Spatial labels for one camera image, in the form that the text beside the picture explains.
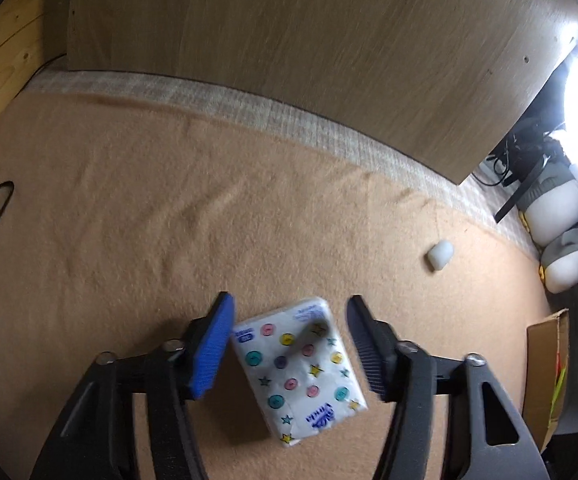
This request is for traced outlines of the large penguin plush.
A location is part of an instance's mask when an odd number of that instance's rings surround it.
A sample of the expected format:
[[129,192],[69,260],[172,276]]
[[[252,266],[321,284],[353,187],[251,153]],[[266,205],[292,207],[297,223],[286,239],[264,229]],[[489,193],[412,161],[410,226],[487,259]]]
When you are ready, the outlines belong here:
[[546,247],[578,222],[578,168],[548,162],[518,200],[524,228],[533,242]]

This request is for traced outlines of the green hand cream tube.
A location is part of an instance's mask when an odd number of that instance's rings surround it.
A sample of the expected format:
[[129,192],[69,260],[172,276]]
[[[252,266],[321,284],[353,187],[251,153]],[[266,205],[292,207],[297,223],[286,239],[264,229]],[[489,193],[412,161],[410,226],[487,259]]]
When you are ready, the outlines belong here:
[[566,364],[568,359],[564,358],[561,353],[557,354],[556,359],[556,377],[554,378],[554,390],[552,390],[551,404],[549,411],[549,420],[555,422],[561,413],[564,399],[564,390],[566,390]]

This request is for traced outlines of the brown cardboard box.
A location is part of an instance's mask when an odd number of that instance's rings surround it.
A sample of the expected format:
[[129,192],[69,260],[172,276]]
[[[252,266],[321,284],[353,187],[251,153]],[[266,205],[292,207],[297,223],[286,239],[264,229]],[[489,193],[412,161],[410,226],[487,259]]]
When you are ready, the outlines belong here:
[[549,420],[552,390],[556,377],[557,354],[568,359],[569,368],[569,310],[562,309],[526,330],[526,375],[522,416],[540,452],[556,432],[559,418]]

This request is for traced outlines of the white patterned tissue pack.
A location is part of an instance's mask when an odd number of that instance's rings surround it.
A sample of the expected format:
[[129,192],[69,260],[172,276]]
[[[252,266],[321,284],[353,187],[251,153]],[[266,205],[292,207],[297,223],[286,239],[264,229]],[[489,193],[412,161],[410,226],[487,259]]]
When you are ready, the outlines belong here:
[[266,425],[284,446],[368,408],[325,299],[249,318],[234,326],[231,340]]

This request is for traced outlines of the wooden headboard panel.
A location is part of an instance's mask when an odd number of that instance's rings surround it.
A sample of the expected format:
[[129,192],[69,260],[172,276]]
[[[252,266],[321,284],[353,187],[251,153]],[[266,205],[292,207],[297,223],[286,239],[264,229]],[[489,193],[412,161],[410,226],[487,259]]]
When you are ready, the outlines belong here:
[[68,65],[206,81],[463,181],[571,51],[577,0],[71,0]]

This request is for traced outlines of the small white cylinder cap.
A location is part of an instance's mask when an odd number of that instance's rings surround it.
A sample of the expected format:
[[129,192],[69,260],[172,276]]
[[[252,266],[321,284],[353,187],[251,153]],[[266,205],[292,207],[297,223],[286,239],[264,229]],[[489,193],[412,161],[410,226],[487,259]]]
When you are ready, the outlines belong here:
[[439,240],[426,253],[426,261],[434,272],[443,270],[455,255],[455,247],[449,240]]

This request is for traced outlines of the small penguin plush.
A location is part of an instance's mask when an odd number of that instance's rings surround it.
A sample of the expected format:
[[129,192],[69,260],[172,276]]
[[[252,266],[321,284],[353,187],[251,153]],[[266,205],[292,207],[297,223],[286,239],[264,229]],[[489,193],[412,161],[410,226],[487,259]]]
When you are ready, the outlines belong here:
[[578,228],[562,233],[544,249],[538,275],[552,294],[578,284]]

